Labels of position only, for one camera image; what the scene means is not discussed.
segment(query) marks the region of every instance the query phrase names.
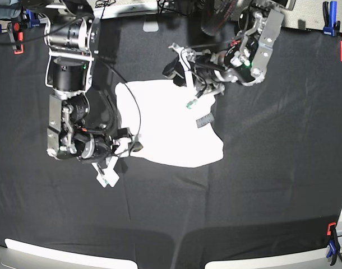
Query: black tablecloth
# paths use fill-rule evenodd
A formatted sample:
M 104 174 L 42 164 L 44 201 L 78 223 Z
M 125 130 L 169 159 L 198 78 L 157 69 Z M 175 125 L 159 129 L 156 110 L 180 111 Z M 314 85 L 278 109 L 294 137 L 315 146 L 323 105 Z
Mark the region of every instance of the black tablecloth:
M 143 23 L 102 23 L 100 54 L 129 81 L 162 79 L 175 57 L 172 42 L 212 42 L 197 20 L 162 17 L 156 33 L 143 32 Z M 42 33 L 28 30 L 25 39 Z M 216 40 L 233 35 L 227 25 Z M 224 142 L 221 161 L 187 169 L 129 157 L 118 162 L 117 185 L 105 189 L 91 165 L 45 152 L 52 92 L 44 85 L 46 45 L 26 44 L 21 55 L 0 47 L 0 245 L 11 238 L 131 259 L 146 269 L 324 247 L 327 225 L 342 207 L 339 41 L 282 30 L 266 80 L 228 84 L 212 108 Z M 101 64 L 96 72 L 95 82 L 113 90 L 116 78 Z M 97 122 L 106 113 L 92 90 L 89 97 L 89 121 Z

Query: black tag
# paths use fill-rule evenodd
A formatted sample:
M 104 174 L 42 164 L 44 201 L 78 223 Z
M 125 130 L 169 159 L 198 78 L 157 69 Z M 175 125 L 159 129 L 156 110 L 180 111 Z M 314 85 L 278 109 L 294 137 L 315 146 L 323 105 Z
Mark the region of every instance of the black tag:
M 214 120 L 215 120 L 215 117 L 212 115 L 212 112 L 210 112 L 210 114 L 207 114 L 206 116 L 204 116 L 201 119 L 198 119 L 196 121 L 197 128 L 201 128 L 201 127 L 207 125 L 208 123 L 213 122 Z

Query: white t-shirt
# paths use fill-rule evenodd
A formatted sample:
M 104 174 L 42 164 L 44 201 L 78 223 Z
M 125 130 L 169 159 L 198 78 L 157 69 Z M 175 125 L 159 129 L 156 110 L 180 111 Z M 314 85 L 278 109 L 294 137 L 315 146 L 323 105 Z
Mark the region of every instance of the white t-shirt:
M 128 87 L 141 112 L 139 141 L 143 149 L 131 156 L 155 163 L 194 168 L 223 158 L 223 142 L 210 123 L 198 128 L 196 121 L 211 112 L 212 95 L 202 96 L 192 109 L 186 104 L 196 90 L 176 86 L 172 80 L 135 81 Z M 137 133 L 140 117 L 124 84 L 115 89 L 121 127 Z

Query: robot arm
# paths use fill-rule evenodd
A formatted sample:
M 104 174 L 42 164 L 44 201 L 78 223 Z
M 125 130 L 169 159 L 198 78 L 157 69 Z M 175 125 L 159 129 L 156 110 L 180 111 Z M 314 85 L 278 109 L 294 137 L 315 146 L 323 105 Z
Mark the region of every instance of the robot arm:
M 95 86 L 93 89 L 98 91 L 107 107 L 109 120 L 99 128 L 86 126 L 85 117 L 90 111 L 86 93 L 93 82 L 99 53 L 100 20 L 95 18 L 86 0 L 64 0 L 61 4 L 44 2 L 42 7 L 39 3 L 35 5 L 33 7 L 39 13 L 53 14 L 48 15 L 44 39 L 49 47 L 45 84 L 53 89 L 49 97 L 47 153 L 57 160 L 77 158 L 82 163 L 93 164 L 99 172 L 97 179 L 101 177 L 99 181 L 105 187 L 108 179 L 104 178 L 104 170 L 110 171 L 109 164 L 116 163 L 111 161 L 112 156 L 126 157 L 136 146 L 127 128 L 118 130 L 115 106 L 107 94 Z
M 225 82 L 252 86 L 265 79 L 275 40 L 280 34 L 282 9 L 293 9 L 295 0 L 253 0 L 240 15 L 241 31 L 227 50 L 197 52 L 194 49 L 170 46 L 178 57 L 164 69 L 163 75 L 178 86 L 195 88 L 197 95 L 224 91 Z

